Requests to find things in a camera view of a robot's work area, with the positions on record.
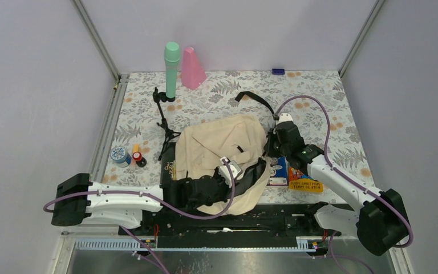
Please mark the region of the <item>yellow treehouse paperback book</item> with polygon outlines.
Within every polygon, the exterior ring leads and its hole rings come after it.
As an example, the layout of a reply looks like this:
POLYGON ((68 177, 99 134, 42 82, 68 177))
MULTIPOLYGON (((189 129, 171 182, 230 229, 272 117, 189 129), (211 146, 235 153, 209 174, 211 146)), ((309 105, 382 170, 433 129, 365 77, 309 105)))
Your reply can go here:
POLYGON ((290 190, 305 191, 313 193, 322 193, 323 184, 307 176, 300 170, 288 167, 288 188, 290 190))

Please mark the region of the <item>small blue block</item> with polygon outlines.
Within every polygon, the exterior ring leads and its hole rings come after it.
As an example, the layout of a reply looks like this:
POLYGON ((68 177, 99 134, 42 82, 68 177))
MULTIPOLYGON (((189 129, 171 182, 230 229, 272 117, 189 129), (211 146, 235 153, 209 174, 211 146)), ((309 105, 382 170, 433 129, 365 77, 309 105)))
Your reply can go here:
POLYGON ((282 68, 273 68, 273 69, 271 70, 271 73, 272 73, 273 75, 285 75, 285 70, 282 69, 282 68))

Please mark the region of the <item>beige canvas backpack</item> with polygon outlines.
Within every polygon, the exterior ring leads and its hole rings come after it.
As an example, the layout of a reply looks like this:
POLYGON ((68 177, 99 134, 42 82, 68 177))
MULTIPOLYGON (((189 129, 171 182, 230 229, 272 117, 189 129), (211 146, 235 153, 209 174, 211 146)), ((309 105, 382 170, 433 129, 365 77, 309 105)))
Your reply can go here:
POLYGON ((183 129, 175 148, 176 178, 212 176, 223 157, 244 171, 227 215, 241 215, 259 202, 271 175, 263 156, 266 132, 255 114, 235 114, 183 129))

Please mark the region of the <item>blue comic paperback book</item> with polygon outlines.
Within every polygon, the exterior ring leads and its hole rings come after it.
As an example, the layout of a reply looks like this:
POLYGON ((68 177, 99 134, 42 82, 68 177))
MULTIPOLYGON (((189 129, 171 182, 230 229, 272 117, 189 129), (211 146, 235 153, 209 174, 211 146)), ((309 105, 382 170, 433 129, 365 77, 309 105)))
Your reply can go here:
POLYGON ((285 157, 270 159, 270 178, 268 186, 288 186, 287 160, 285 157))

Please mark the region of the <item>black moon paperback book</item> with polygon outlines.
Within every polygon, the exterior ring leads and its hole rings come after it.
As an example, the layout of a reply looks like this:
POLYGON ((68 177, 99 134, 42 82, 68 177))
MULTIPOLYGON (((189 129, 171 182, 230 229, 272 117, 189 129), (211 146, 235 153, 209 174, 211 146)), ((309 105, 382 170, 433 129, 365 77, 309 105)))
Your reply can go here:
POLYGON ((165 145, 161 155, 160 185, 164 186, 176 180, 176 162, 175 162, 176 143, 165 145))

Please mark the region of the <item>black mini tripod stand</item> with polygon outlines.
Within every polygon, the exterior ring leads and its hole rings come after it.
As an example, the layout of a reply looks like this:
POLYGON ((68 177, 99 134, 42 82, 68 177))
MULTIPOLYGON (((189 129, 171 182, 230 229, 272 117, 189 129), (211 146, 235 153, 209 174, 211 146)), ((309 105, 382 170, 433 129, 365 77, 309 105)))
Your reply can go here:
POLYGON ((152 93, 152 97, 153 97, 153 101, 156 103, 159 114, 161 116, 161 122, 157 122, 157 126, 159 126, 160 128, 162 128, 165 132, 164 134, 164 141, 163 141, 163 145, 158 157, 158 161, 161 161, 164 155, 165 150, 168 147, 168 144, 175 139, 176 137, 179 137, 181 135, 180 132, 177 131, 173 131, 169 128, 168 126, 168 121, 164 115, 164 111, 161 107, 161 103, 165 103, 165 102, 169 102, 169 98, 166 96, 165 92, 159 92, 158 87, 154 88, 154 91, 152 93))

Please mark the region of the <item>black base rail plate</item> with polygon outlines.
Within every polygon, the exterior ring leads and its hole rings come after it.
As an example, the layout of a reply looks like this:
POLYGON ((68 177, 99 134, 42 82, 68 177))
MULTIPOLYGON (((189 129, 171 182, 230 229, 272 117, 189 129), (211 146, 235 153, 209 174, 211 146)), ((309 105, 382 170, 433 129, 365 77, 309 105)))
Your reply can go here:
POLYGON ((157 240, 159 248, 294 248, 297 238, 324 240, 332 235, 316 222, 316 204, 260 204, 251 211, 197 220, 169 209, 145 212, 128 232, 157 240))

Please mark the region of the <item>pink plastic cone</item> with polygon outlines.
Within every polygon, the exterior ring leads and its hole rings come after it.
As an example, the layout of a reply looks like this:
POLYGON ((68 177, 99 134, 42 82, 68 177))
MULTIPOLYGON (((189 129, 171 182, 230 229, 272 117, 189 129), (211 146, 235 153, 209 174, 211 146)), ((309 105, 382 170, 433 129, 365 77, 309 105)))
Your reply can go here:
POLYGON ((199 88, 207 79, 205 70, 196 55, 194 48, 186 47, 182 55, 182 85, 191 90, 199 88))

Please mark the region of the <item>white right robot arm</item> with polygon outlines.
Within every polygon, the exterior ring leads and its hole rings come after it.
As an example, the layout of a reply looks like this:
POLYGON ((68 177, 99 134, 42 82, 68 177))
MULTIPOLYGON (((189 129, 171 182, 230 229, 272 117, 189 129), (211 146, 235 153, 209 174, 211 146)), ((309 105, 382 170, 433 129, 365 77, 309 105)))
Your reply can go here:
POLYGON ((400 194, 353 183, 347 172, 328 162, 325 152, 306 144, 290 114, 276 115, 264 146, 269 157, 284 157, 297 174, 322 183, 340 196, 350 210, 319 202, 304 220, 305 230, 319 235, 325 229, 355 236, 370 253, 383 255, 412 231, 400 194))

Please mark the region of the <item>mint green microphone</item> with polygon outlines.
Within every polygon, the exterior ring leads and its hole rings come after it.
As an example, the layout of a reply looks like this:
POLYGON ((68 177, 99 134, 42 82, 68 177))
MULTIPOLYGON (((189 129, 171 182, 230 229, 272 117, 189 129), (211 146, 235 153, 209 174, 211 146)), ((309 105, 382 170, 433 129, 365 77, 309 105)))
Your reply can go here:
POLYGON ((168 42, 164 49, 164 62, 166 66, 165 96, 168 102, 174 102, 176 98, 177 73, 181 58, 180 46, 176 42, 168 42))

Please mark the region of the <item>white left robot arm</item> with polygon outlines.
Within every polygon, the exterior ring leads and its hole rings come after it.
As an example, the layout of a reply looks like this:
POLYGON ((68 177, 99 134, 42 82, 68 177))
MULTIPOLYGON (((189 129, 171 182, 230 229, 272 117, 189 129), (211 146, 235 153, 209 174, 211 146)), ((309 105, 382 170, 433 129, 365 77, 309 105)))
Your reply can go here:
POLYGON ((119 225, 146 235, 154 220, 145 211, 171 209, 199 220, 248 212, 257 205, 270 174, 264 158, 244 168, 222 158, 211 175, 197 179, 176 179, 175 167, 174 162, 163 162, 160 184, 147 187, 111 186, 91 181, 89 174, 76 174, 58 185, 56 198, 43 209, 52 213, 51 224, 57 227, 119 225))

